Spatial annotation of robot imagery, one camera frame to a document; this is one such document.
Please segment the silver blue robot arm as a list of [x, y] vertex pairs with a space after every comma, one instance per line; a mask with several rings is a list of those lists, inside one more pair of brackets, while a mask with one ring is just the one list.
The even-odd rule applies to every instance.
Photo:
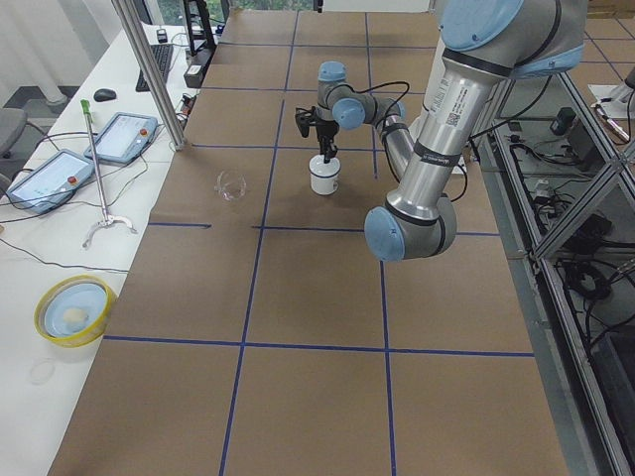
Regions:
[[456, 215], [445, 185], [498, 82], [551, 76], [582, 58], [585, 1], [445, 1], [438, 10], [444, 75], [417, 137], [397, 101], [356, 91], [342, 63], [318, 70], [317, 105], [296, 111], [303, 136], [317, 129], [320, 151], [335, 157], [334, 136], [372, 125], [399, 184], [367, 213], [368, 248], [384, 262], [431, 257], [453, 242]]

